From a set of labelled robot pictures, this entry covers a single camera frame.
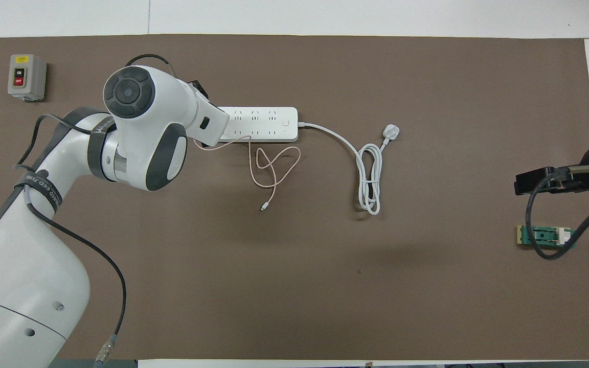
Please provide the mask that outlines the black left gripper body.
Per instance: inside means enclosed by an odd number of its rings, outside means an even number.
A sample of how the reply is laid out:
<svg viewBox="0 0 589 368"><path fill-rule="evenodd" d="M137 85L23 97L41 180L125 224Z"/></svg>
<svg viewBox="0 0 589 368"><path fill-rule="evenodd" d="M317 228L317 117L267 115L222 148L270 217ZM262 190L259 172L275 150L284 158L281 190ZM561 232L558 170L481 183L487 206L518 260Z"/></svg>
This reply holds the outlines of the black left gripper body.
<svg viewBox="0 0 589 368"><path fill-rule="evenodd" d="M194 80L187 82L187 87L194 93L196 98L201 100L210 100L208 93L205 91L204 87L199 83L199 81Z"/></svg>

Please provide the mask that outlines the white power strip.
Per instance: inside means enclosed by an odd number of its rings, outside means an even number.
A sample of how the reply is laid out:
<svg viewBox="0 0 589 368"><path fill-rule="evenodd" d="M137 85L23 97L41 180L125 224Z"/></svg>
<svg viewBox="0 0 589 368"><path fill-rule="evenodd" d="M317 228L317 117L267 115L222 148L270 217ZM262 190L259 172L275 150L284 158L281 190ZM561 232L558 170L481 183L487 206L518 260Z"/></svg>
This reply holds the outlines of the white power strip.
<svg viewBox="0 0 589 368"><path fill-rule="evenodd" d="M293 143L299 137L299 115L294 107L222 106L230 120L220 142L250 136L258 143Z"/></svg>

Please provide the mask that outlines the brown table mat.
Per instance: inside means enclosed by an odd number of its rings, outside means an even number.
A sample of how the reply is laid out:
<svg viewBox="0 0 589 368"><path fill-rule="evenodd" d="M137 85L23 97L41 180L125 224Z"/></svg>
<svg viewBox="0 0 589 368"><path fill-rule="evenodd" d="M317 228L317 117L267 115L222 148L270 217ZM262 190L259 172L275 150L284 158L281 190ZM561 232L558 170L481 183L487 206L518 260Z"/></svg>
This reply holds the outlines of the brown table mat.
<svg viewBox="0 0 589 368"><path fill-rule="evenodd" d="M247 147L190 148L148 193L78 179L58 223L119 264L113 358L589 359L589 230L542 260L516 244L517 174L589 149L580 39L143 35L0 39L0 207L36 118L104 109L107 78L159 54L220 106L294 106L384 151L381 212L357 205L353 154L302 130L269 191ZM44 100L7 93L10 56L47 63Z"/></svg>

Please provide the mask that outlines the grey on-off switch box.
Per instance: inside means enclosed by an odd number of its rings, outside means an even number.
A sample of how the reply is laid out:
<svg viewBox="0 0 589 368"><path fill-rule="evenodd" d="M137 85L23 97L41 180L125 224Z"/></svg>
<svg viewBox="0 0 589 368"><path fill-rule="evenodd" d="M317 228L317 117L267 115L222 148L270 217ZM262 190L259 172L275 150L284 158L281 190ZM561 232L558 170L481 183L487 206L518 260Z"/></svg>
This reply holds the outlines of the grey on-off switch box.
<svg viewBox="0 0 589 368"><path fill-rule="evenodd" d="M7 93L25 102L44 100L47 63L33 54L10 56Z"/></svg>

